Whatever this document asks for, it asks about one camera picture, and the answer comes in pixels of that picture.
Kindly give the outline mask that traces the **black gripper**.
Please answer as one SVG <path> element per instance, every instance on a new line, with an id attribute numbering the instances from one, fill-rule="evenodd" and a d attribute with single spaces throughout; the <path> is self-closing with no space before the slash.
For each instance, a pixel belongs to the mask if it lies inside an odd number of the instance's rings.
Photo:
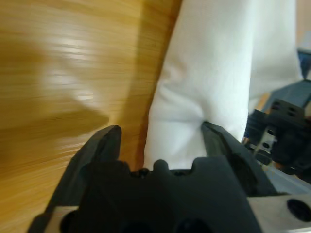
<path id="1" fill-rule="evenodd" d="M 223 127 L 204 122 L 202 135 L 207 155 L 226 157 L 247 196 L 276 196 L 256 159 L 264 165 L 277 164 L 288 175 L 311 181 L 311 123 L 301 107 L 275 100 L 268 113 L 249 115 L 245 146 Z"/>

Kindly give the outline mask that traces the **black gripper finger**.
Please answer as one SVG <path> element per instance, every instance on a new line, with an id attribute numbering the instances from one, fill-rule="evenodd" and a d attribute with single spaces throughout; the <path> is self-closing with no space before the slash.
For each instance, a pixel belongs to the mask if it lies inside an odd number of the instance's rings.
<path id="1" fill-rule="evenodd" d="M 56 207 L 78 206 L 90 175 L 88 164 L 118 160 L 120 146 L 120 126 L 97 131 L 72 157 L 45 211 L 33 219 L 31 228 L 44 229 Z"/>

